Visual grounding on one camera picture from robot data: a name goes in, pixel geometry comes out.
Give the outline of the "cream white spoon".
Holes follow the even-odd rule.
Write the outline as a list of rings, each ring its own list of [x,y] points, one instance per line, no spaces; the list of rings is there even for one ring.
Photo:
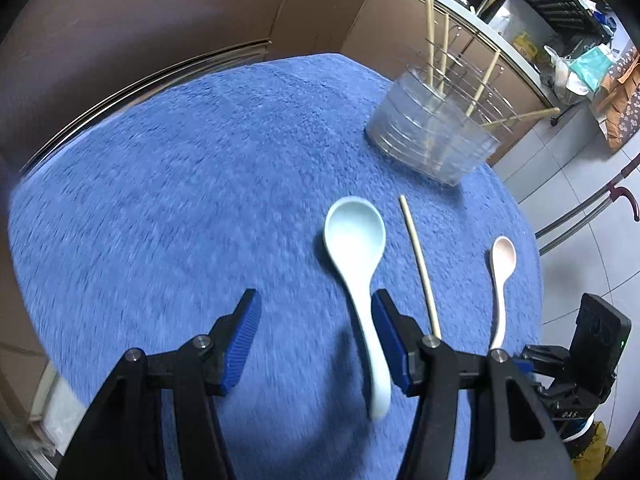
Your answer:
[[[501,349],[506,338],[506,281],[514,273],[518,256],[515,247],[509,237],[498,236],[490,251],[490,270],[494,283],[496,302],[496,326],[494,336],[490,344],[491,350]]]

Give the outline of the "large pale blue spoon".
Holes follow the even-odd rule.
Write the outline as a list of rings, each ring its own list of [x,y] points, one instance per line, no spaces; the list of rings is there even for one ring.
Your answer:
[[[323,240],[354,304],[371,378],[369,417],[377,422],[386,416],[392,398],[390,371],[373,323],[370,291],[385,250],[385,224],[368,200],[346,196],[326,214]]]

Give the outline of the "blue towel mat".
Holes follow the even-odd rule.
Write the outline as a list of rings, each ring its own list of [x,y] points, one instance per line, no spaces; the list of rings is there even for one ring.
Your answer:
[[[372,281],[427,326],[398,200],[408,200],[442,334],[488,349],[488,250],[512,240],[506,351],[539,338],[534,233],[499,177],[457,186],[416,174],[366,137],[390,82],[339,54],[209,74],[101,122],[26,177],[9,241],[40,342],[83,404],[122,354],[178,348],[244,290],[262,318],[238,385],[217,403],[242,479],[391,479],[416,404],[400,392],[380,422],[352,302],[324,249],[331,205],[360,196],[386,226]]]

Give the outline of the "orange floral apron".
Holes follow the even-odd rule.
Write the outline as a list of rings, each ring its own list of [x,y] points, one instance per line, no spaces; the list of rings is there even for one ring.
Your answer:
[[[639,50],[636,46],[632,44],[605,73],[590,108],[613,152],[639,131]]]

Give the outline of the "teal plastic bag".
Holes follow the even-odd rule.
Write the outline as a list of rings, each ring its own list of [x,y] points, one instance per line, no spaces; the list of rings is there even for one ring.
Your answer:
[[[591,91],[597,91],[602,79],[613,64],[614,58],[611,49],[606,44],[600,44],[570,62],[570,70]]]

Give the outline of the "yellow detergent bottle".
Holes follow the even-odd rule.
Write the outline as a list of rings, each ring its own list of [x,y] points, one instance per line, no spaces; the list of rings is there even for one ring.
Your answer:
[[[533,61],[538,54],[538,47],[527,32],[521,32],[512,41],[513,47],[523,57]]]

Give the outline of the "brown lower cabinets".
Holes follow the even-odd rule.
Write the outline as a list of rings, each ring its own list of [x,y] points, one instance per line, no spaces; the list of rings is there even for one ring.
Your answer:
[[[28,0],[1,43],[8,219],[26,162],[72,120],[164,68],[265,39],[280,2]]]

